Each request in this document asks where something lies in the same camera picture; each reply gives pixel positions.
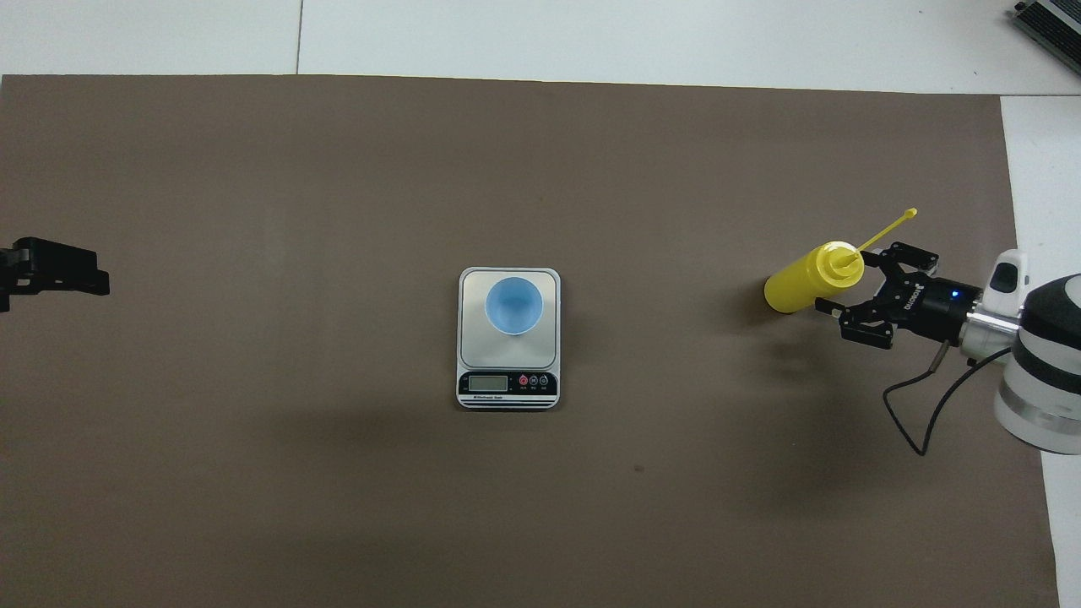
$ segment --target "scale platform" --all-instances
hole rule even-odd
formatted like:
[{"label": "scale platform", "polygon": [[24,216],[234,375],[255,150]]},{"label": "scale platform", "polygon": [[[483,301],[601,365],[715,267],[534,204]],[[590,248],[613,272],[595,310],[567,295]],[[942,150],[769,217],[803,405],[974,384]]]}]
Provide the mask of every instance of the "scale platform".
[{"label": "scale platform", "polygon": [[545,410],[560,394],[560,279],[551,268],[466,268],[458,279],[463,407]]}]

